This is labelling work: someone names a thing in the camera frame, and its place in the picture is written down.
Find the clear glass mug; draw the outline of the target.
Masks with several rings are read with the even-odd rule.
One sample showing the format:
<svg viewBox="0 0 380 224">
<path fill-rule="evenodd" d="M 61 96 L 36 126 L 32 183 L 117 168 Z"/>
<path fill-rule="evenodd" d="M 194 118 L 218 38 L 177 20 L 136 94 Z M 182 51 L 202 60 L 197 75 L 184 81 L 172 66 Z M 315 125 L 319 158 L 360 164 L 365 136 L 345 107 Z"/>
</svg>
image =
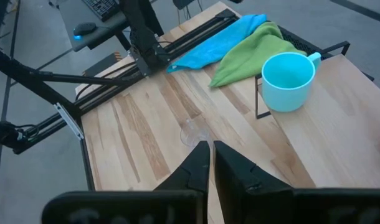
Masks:
<svg viewBox="0 0 380 224">
<path fill-rule="evenodd" d="M 209 128 L 202 121 L 187 119 L 182 125 L 180 138 L 181 142 L 190 150 L 193 150 L 200 141 L 206 141 L 209 147 L 212 146 Z"/>
</svg>

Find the blue cloth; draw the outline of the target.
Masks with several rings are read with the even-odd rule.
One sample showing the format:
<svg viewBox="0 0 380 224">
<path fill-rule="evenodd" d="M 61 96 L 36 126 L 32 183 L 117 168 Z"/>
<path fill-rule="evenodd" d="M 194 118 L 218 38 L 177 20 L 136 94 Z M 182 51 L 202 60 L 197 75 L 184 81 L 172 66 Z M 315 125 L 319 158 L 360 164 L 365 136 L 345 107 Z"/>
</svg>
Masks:
<svg viewBox="0 0 380 224">
<path fill-rule="evenodd" d="M 231 49 L 267 21 L 265 14 L 249 14 L 208 38 L 183 55 L 168 68 L 168 73 L 191 69 L 199 70 L 221 60 Z"/>
</svg>

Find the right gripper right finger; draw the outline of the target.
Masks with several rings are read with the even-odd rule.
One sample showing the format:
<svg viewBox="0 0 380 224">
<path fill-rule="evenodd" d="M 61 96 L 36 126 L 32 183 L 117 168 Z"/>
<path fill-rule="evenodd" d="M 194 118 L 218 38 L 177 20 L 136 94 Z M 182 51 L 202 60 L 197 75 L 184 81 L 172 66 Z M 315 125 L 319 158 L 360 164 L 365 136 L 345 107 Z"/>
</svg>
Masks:
<svg viewBox="0 0 380 224">
<path fill-rule="evenodd" d="M 286 224 L 292 187 L 222 141 L 214 141 L 214 175 L 225 224 Z"/>
</svg>

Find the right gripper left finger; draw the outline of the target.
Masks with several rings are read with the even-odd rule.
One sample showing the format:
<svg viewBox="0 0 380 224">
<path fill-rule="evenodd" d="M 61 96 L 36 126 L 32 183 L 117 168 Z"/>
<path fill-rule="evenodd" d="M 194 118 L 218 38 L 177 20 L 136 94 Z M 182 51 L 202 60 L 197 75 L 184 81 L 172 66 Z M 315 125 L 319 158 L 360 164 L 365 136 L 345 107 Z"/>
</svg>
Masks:
<svg viewBox="0 0 380 224">
<path fill-rule="evenodd" d="M 195 190 L 208 193 L 210 147 L 200 141 L 178 168 L 155 190 Z"/>
</svg>

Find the teal mug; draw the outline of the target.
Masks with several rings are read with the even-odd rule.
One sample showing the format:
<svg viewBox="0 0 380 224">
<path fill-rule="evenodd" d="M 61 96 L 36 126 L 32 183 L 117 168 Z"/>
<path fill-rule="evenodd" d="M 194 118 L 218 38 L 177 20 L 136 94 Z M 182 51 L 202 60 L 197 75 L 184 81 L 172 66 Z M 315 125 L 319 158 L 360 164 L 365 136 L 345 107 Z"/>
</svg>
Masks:
<svg viewBox="0 0 380 224">
<path fill-rule="evenodd" d="M 291 112 L 308 99 L 321 54 L 284 52 L 270 57 L 262 67 L 262 98 L 269 109 Z"/>
</svg>

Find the black keyboard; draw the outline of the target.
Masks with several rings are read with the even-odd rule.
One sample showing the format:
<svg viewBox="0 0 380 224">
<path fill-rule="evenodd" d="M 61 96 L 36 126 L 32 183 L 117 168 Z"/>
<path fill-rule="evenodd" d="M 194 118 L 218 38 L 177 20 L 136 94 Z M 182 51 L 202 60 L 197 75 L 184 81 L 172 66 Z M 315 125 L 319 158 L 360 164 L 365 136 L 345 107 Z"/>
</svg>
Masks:
<svg viewBox="0 0 380 224">
<path fill-rule="evenodd" d="M 102 21 L 109 20 L 118 13 L 119 8 L 115 0 L 82 0 L 88 8 Z"/>
</svg>

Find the black computer mouse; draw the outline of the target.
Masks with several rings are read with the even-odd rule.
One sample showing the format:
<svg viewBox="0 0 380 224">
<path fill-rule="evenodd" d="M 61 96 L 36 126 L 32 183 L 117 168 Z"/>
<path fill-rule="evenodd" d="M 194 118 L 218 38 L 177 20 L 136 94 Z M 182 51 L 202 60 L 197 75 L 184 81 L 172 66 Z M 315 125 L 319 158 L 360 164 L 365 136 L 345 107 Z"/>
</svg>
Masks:
<svg viewBox="0 0 380 224">
<path fill-rule="evenodd" d="M 94 32 L 97 29 L 97 26 L 94 22 L 84 22 L 77 25 L 74 30 L 74 36 L 88 35 Z"/>
</svg>

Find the black perforated metal box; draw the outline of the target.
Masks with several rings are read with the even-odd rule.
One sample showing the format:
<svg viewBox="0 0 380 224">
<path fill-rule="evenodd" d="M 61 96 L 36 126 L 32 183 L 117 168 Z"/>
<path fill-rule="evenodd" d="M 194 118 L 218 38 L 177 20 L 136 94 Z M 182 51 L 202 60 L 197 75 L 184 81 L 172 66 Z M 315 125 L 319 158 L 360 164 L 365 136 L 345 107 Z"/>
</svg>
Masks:
<svg viewBox="0 0 380 224">
<path fill-rule="evenodd" d="M 307 55 L 319 52 L 321 54 L 321 59 L 325 60 L 332 57 L 330 53 L 323 53 L 323 50 L 312 43 L 302 39 L 301 37 L 291 33 L 290 31 L 284 29 L 283 27 L 278 27 L 282 33 L 283 39 L 292 43 L 296 49 L 306 52 Z"/>
</svg>

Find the green cloth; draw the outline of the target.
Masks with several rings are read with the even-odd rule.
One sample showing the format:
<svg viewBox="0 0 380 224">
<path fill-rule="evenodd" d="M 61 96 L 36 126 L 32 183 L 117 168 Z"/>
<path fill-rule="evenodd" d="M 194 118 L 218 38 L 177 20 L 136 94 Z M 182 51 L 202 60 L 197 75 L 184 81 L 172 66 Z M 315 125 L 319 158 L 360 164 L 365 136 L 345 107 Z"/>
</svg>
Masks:
<svg viewBox="0 0 380 224">
<path fill-rule="evenodd" d="M 264 22 L 223 57 L 209 86 L 217 88 L 254 77 L 270 57 L 284 52 L 306 55 L 283 38 L 276 23 Z"/>
</svg>

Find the grey side desk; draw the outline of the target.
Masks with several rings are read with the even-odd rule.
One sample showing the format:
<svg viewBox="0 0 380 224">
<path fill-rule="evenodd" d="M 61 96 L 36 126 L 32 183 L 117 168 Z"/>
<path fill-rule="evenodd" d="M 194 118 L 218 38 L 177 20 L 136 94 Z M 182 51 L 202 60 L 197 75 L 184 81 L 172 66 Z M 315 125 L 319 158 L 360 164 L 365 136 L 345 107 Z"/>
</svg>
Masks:
<svg viewBox="0 0 380 224">
<path fill-rule="evenodd" d="M 128 23 L 122 12 L 118 12 L 103 22 L 82 0 L 67 0 L 60 3 L 59 11 L 74 52 L 78 52 L 85 47 L 92 50 L 112 37 L 116 37 L 125 50 L 130 49 L 131 44 L 124 34 Z M 96 30 L 91 34 L 75 37 L 74 29 L 79 24 L 88 22 L 95 23 Z"/>
</svg>

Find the wooden shelf with black frame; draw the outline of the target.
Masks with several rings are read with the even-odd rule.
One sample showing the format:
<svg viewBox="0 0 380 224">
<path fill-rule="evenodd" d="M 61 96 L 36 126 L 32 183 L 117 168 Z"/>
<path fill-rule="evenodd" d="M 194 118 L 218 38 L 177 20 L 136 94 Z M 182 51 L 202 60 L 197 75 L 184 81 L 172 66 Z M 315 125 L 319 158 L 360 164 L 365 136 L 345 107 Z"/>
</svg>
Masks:
<svg viewBox="0 0 380 224">
<path fill-rule="evenodd" d="M 380 88 L 343 54 L 324 59 L 306 103 L 272 111 L 288 143 L 259 166 L 296 187 L 380 188 Z"/>
</svg>

